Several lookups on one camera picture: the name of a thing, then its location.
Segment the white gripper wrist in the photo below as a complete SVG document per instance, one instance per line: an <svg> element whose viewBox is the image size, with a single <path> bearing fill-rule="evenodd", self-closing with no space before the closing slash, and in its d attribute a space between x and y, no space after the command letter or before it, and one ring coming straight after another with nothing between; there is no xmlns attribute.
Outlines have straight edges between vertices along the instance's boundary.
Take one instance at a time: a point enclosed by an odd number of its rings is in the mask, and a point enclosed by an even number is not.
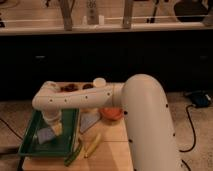
<svg viewBox="0 0 213 171"><path fill-rule="evenodd" d="M62 117L62 112L60 110L57 111L43 111L42 116L44 121L47 124L54 124L51 126L51 129L53 130L54 134L56 136L59 136L62 134L62 123L61 117Z"/></svg>

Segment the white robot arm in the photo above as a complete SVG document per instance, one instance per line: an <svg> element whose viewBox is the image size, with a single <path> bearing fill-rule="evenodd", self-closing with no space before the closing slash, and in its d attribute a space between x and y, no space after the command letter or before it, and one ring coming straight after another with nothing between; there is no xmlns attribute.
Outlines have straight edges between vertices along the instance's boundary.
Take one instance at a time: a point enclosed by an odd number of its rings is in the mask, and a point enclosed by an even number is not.
<svg viewBox="0 0 213 171"><path fill-rule="evenodd" d="M32 106L50 121L63 109L120 107L123 109L130 153L136 171L183 171L168 101L161 84L136 74L124 83L60 92L45 82Z"/></svg>

